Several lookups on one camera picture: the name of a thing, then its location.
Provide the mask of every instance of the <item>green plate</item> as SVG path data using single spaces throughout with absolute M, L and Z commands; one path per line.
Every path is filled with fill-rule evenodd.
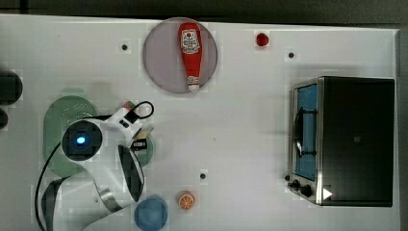
M 87 99 L 80 96 L 65 96 L 55 101 L 47 110 L 44 117 L 43 156 L 46 161 L 52 150 L 61 141 L 66 128 L 83 117 L 99 116 L 96 107 Z M 63 154 L 59 147 L 48 167 L 61 177 L 76 174 L 82 170 Z

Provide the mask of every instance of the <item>oven door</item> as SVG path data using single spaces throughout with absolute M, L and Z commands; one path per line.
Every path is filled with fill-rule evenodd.
M 291 191 L 319 204 L 318 79 L 293 89 Z

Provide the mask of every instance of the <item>oven knob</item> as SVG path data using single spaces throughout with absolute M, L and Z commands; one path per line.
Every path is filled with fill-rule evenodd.
M 297 180 L 293 180 L 291 183 L 288 183 L 288 186 L 291 187 L 294 191 L 298 191 L 300 183 Z
M 312 195 L 312 188 L 310 187 L 310 185 L 305 185 L 300 187 L 300 192 L 306 197 L 309 197 Z

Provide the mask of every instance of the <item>blue light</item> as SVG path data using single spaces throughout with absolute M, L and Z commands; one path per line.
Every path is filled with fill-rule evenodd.
M 77 138 L 77 143 L 82 144 L 85 142 L 85 138 L 84 137 L 79 137 Z

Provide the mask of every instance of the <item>cable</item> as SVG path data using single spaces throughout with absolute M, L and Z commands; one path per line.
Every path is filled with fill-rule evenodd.
M 38 223 L 39 228 L 41 229 L 41 231 L 45 231 L 45 228 L 42 225 L 41 220 L 39 219 L 39 212 L 38 212 L 38 191 L 39 191 L 39 186 L 41 185 L 41 180 L 42 180 L 42 177 L 44 176 L 44 172 L 45 172 L 48 164 L 50 163 L 51 158 L 54 156 L 55 152 L 57 151 L 58 147 L 60 146 L 60 144 L 61 143 L 58 142 L 57 146 L 55 146 L 54 150 L 52 150 L 51 155 L 48 157 L 47 161 L 45 162 L 44 167 L 42 168 L 42 171 L 41 171 L 41 174 L 39 175 L 39 179 L 38 179 L 38 183 L 37 183 L 34 206 L 35 206 L 35 209 L 36 209 L 37 223 Z
M 142 101 L 142 102 L 140 102 L 140 103 L 137 104 L 135 107 L 133 107 L 133 109 L 132 109 L 131 111 L 134 111 L 136 108 L 138 108 L 139 106 L 141 106 L 141 105 L 143 105 L 143 104 L 148 104 L 148 105 L 150 105 L 150 108 L 152 109 L 152 112 L 151 112 L 149 115 L 147 115 L 147 116 L 139 117 L 139 119 L 149 118 L 149 117 L 151 117 L 151 116 L 153 115 L 153 113 L 154 113 L 154 106 L 153 106 L 153 104 L 150 103 L 149 101 Z

